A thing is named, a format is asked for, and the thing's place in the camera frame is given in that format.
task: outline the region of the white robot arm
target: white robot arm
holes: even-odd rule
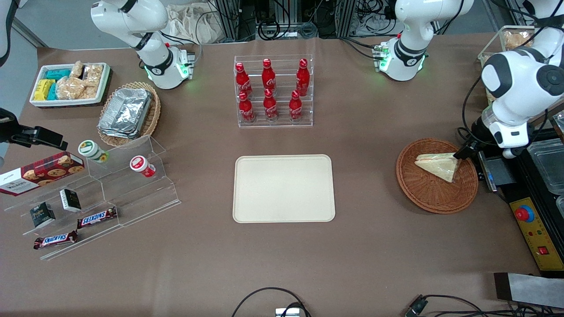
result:
[[[157,87],[172,89],[189,77],[186,51],[167,47],[158,34],[168,23],[159,0],[104,0],[92,5],[90,15],[102,32],[137,51]]]
[[[401,37],[382,42],[379,70],[397,81],[408,81],[421,69],[421,63],[434,35],[432,21],[466,14],[474,0],[398,0],[395,14],[405,28]]]
[[[517,48],[495,54],[484,64],[482,81],[496,100],[482,112],[481,120],[500,148],[526,146],[529,119],[564,94],[564,69],[533,55]]]

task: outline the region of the walkers cookie box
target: walkers cookie box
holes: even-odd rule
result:
[[[17,196],[82,170],[84,162],[80,158],[60,152],[0,175],[0,192]]]

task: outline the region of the gray floor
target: gray floor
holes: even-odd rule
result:
[[[475,0],[470,12],[459,16],[447,33],[494,31],[483,1]],[[16,17],[50,47],[67,50],[127,47],[122,41],[101,32],[94,25],[90,18],[90,7],[93,2],[94,0],[30,0],[16,13]],[[168,5],[187,3],[190,0],[161,0],[161,2]],[[498,10],[496,20],[499,25],[509,23]],[[12,31],[12,52],[8,62],[0,68],[1,107],[19,116],[36,71],[35,49],[19,34]],[[0,143],[0,156],[4,156],[6,149],[7,144]]]

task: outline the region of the small black box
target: small black box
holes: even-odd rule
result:
[[[45,227],[48,223],[55,221],[55,213],[51,210],[51,205],[46,202],[34,207],[29,213],[32,215],[33,224],[36,228]]]
[[[76,194],[76,192],[64,189],[60,191],[60,194],[64,210],[68,210],[74,213],[81,210],[80,201],[78,200],[78,195]]]

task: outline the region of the blue snack package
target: blue snack package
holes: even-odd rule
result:
[[[70,69],[52,69],[45,73],[45,79],[59,80],[64,76],[69,76],[71,74]]]
[[[57,100],[57,84],[54,83],[49,88],[49,94],[47,95],[47,100]]]

